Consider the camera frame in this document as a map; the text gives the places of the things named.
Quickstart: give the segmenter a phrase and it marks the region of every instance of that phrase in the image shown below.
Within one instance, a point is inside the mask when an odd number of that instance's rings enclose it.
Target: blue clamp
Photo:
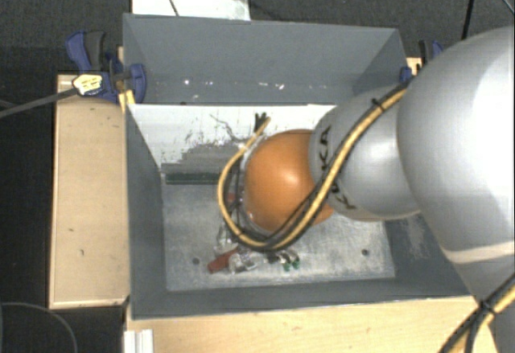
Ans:
[[[426,40],[420,40],[418,42],[418,46],[420,48],[420,56],[422,57],[422,66],[443,52],[442,44],[436,40],[433,40],[430,43]]]
[[[401,83],[407,83],[411,79],[413,79],[413,70],[411,70],[411,67],[404,66],[403,68],[401,68],[401,73],[399,75],[399,81]]]
[[[76,31],[66,39],[66,52],[70,60],[79,68],[79,73],[81,75],[91,73],[96,77],[93,80],[96,87],[91,87],[93,81],[86,80],[89,88],[87,91],[79,91],[79,94],[100,97],[116,104],[120,92],[120,86],[117,84],[122,81],[122,88],[132,89],[136,103],[142,103],[146,92],[143,65],[132,64],[124,72],[122,63],[113,53],[103,54],[104,37],[103,31]]]

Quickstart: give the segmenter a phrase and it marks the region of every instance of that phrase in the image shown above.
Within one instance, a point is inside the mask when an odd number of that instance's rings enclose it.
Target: wooden table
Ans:
[[[60,76],[58,89],[70,87]],[[56,107],[52,309],[118,306],[129,285],[124,125],[119,106],[78,96]],[[476,308],[470,297],[132,321],[165,352],[436,352]],[[489,331],[476,351],[495,352]]]

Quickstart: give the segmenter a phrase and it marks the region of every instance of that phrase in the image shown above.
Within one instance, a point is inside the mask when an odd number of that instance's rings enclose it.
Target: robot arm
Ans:
[[[408,89],[380,88],[336,107],[319,122],[308,144],[307,156],[297,159],[304,167],[287,171],[283,184],[309,178],[307,166],[319,181],[301,207],[278,221],[269,237],[274,240],[250,237],[254,249],[288,246],[318,221],[324,203],[356,220],[391,220],[421,212],[478,302],[492,294],[501,299],[497,290],[515,274],[513,27],[449,48]],[[259,167],[258,160],[272,159],[254,154],[249,162]],[[273,169],[261,179],[285,173]],[[246,174],[245,194],[259,190],[258,182],[259,177]],[[223,193],[220,184],[222,211]],[[256,214],[271,200],[253,203]],[[513,351],[515,330],[515,289],[513,283],[507,286],[504,293],[511,289],[512,298],[502,299],[511,305],[491,325],[501,352]]]

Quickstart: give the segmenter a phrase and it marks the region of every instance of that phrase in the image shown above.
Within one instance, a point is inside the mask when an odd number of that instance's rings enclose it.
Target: gray box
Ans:
[[[312,127],[331,105],[398,82],[406,60],[396,30],[126,15],[124,48],[126,64],[143,63],[149,79],[145,104],[126,114],[135,318],[467,293],[421,217],[365,227],[334,215],[297,244],[300,273],[270,265],[209,276],[221,220],[214,187],[164,182],[163,169],[223,162],[254,111],[272,117],[270,133]]]

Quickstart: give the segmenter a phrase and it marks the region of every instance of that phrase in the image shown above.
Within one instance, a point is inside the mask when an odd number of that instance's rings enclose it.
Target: small object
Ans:
[[[223,269],[227,269],[229,267],[229,259],[231,256],[236,254],[237,249],[229,250],[228,252],[219,255],[215,260],[208,264],[208,270],[211,274],[220,272]]]
[[[104,90],[100,74],[81,74],[72,81],[80,96],[96,96]]]
[[[420,48],[420,56],[422,58],[422,66],[433,60],[437,55],[443,52],[443,46],[436,40],[428,42],[427,40],[420,40],[418,42]]]
[[[231,232],[227,229],[225,223],[223,223],[218,229],[218,234],[216,235],[216,246],[213,249],[215,254],[217,256],[221,256],[222,254],[234,250],[237,246],[238,244],[233,241]]]

